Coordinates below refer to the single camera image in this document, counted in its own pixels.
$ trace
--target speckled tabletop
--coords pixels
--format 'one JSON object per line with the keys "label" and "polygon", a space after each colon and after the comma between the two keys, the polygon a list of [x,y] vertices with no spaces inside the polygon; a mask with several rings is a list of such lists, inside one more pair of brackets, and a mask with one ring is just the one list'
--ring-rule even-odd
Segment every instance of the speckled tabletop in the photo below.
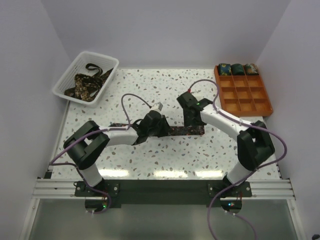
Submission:
{"label": "speckled tabletop", "polygon": [[[125,93],[139,95],[151,105],[161,102],[162,114],[167,116],[168,123],[183,126],[183,111],[176,98],[199,79],[214,80],[213,69],[118,69],[96,108],[70,103],[58,151],[63,149],[64,141],[88,120],[104,127],[111,123],[126,123],[120,103]],[[208,99],[217,92],[208,82],[198,83],[192,91]],[[149,111],[135,97],[128,96],[124,104],[132,120],[143,118]],[[243,119],[263,120],[262,117]],[[65,161],[72,160],[65,154],[57,163]],[[136,146],[107,147],[96,164],[106,179],[222,179],[237,161],[237,143],[216,127],[207,125],[203,136],[150,137]],[[80,177],[72,167],[55,166],[51,178]],[[277,180],[280,176],[273,164],[260,169],[249,179]]]}

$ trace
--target gray wall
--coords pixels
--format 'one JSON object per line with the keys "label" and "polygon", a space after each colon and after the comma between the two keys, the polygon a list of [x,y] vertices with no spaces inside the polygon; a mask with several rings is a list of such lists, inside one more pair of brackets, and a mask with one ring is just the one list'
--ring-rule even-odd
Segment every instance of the gray wall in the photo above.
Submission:
{"label": "gray wall", "polygon": [[290,0],[41,0],[71,59],[90,50],[122,67],[255,62]]}
{"label": "gray wall", "polygon": [[40,1],[0,1],[0,239],[18,239],[48,166],[65,106],[51,88],[69,64]]}
{"label": "gray wall", "polygon": [[268,127],[288,145],[280,170],[292,180],[308,239],[320,233],[319,13],[318,0],[292,0],[257,61],[274,109]]}

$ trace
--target laundry basket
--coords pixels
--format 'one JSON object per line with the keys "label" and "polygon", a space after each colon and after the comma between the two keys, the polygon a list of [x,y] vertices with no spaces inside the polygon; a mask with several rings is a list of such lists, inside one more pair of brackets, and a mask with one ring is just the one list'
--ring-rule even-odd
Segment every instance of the laundry basket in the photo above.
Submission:
{"label": "laundry basket", "polygon": [[[83,101],[83,100],[65,95],[64,94],[65,90],[73,88],[76,85],[75,84],[76,74],[86,74],[90,76],[94,74],[92,71],[89,71],[86,69],[87,64],[98,65],[100,68],[102,68],[103,73],[105,73],[106,71],[112,68],[113,70],[109,75],[109,77],[107,78],[107,80],[105,81],[105,83],[103,84],[97,96],[94,98],[94,100]],[[101,97],[103,96],[105,90],[113,80],[118,65],[119,65],[119,60],[116,58],[95,53],[95,52],[83,51],[75,58],[75,60],[71,63],[68,69],[64,72],[64,74],[56,83],[52,91],[55,95],[63,99],[67,99],[79,104],[86,105],[91,108],[95,108],[98,105],[99,101],[101,100]]]}

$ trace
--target purple cable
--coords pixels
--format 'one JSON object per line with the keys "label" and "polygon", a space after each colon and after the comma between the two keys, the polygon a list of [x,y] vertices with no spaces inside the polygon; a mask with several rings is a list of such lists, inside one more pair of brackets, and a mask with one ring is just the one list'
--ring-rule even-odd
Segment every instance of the purple cable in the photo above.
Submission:
{"label": "purple cable", "polygon": [[140,96],[138,95],[135,95],[135,94],[132,94],[132,93],[126,93],[124,94],[122,97],[121,97],[121,106],[122,106],[122,109],[124,111],[124,114],[125,114],[125,117],[128,121],[128,126],[127,128],[123,128],[123,127],[112,127],[112,128],[105,128],[105,129],[100,129],[100,130],[96,130],[96,131],[92,131],[92,132],[89,132],[87,133],[86,135],[83,135],[82,137],[80,137],[78,140],[76,140],[75,142],[73,142],[70,146],[66,147],[62,152],[60,152],[57,156],[55,156],[49,163],[49,165],[51,166],[65,166],[65,165],[69,165],[69,166],[73,166],[75,167],[76,171],[78,172],[78,174],[80,175],[80,177],[82,178],[84,184],[89,188],[91,189],[92,191],[96,192],[96,193],[99,193],[99,194],[102,194],[102,195],[105,195],[107,196],[108,198],[108,205],[107,207],[105,207],[103,210],[101,211],[98,211],[98,212],[94,212],[94,214],[101,214],[103,212],[105,212],[106,210],[108,210],[111,206],[111,197],[110,195],[107,193],[107,192],[104,192],[104,191],[100,191],[100,190],[97,190],[97,189],[94,189],[93,187],[91,187],[87,181],[85,180],[84,176],[81,174],[81,172],[79,171],[77,165],[75,165],[74,163],[69,163],[69,162],[64,162],[64,163],[55,163],[55,161],[60,158],[63,154],[65,154],[67,151],[69,151],[71,148],[73,148],[76,144],[78,144],[79,142],[81,142],[82,140],[86,139],[87,137],[91,136],[91,135],[94,135],[94,134],[98,134],[98,133],[102,133],[102,132],[109,132],[109,131],[127,131],[128,129],[130,129],[131,127],[131,124],[130,124],[130,118],[129,118],[129,115],[126,111],[126,108],[125,108],[125,105],[124,105],[124,97],[125,96],[134,96],[138,99],[140,99],[141,101],[143,101],[149,108],[151,108],[151,106]]}
{"label": "purple cable", "polygon": [[[287,151],[288,151],[288,148],[287,148],[287,145],[286,145],[285,141],[284,141],[280,136],[278,136],[277,134],[271,132],[270,130],[268,130],[268,129],[266,129],[266,128],[263,128],[263,127],[253,126],[253,125],[250,125],[250,124],[246,124],[246,123],[240,122],[240,121],[238,121],[238,120],[236,120],[236,119],[234,119],[234,118],[232,118],[232,117],[224,114],[223,112],[220,112],[220,111],[218,110],[217,106],[216,106],[216,100],[217,100],[217,98],[218,98],[218,96],[219,96],[220,89],[219,89],[219,86],[218,86],[214,81],[209,80],[209,79],[197,80],[197,81],[195,81],[193,84],[191,84],[191,86],[189,87],[188,90],[191,91],[191,88],[192,88],[196,83],[199,83],[199,82],[210,82],[210,83],[212,83],[212,84],[214,84],[214,85],[216,86],[217,93],[216,93],[216,96],[215,96],[214,99],[213,99],[212,106],[213,106],[214,110],[216,110],[220,115],[222,115],[222,116],[225,117],[226,119],[228,119],[228,120],[230,120],[230,121],[232,121],[232,122],[234,122],[234,123],[236,123],[236,124],[243,125],[243,126],[248,127],[248,128],[253,128],[253,129],[260,130],[260,131],[264,131],[264,132],[267,132],[267,133],[275,136],[277,139],[280,140],[280,142],[283,144],[283,148],[284,148],[283,154],[282,154],[278,159],[276,159],[276,160],[274,160],[274,161],[271,161],[271,162],[269,162],[269,163],[265,163],[265,164],[263,164],[263,165],[258,166],[254,171],[252,171],[250,174],[248,174],[247,176],[245,176],[244,178],[242,178],[242,179],[239,180],[238,182],[236,182],[236,183],[234,183],[234,184],[226,187],[225,189],[221,190],[220,192],[218,192],[218,193],[214,196],[214,198],[211,200],[210,205],[209,205],[209,207],[208,207],[206,220],[207,220],[208,227],[209,227],[209,230],[210,230],[213,238],[214,238],[215,240],[218,240],[218,237],[217,237],[217,235],[215,234],[215,232],[213,231],[213,229],[212,229],[212,227],[211,227],[211,224],[210,224],[210,211],[211,211],[211,207],[212,207],[212,205],[214,204],[215,200],[216,200],[221,194],[223,194],[224,192],[228,191],[229,189],[233,188],[234,186],[236,186],[236,185],[244,182],[245,180],[247,180],[247,179],[248,179],[249,177],[251,177],[258,169],[264,168],[264,167],[269,166],[269,165],[271,165],[271,164],[275,164],[275,163],[279,162],[280,160],[282,160],[282,159],[286,156]],[[243,216],[239,216],[239,215],[237,215],[237,214],[236,214],[235,216],[238,217],[238,218],[240,218],[240,219],[242,219],[243,221],[245,221],[245,222],[252,228],[253,233],[254,233],[254,240],[258,240],[257,231],[255,230],[254,226],[253,226],[246,218],[244,218]]]}

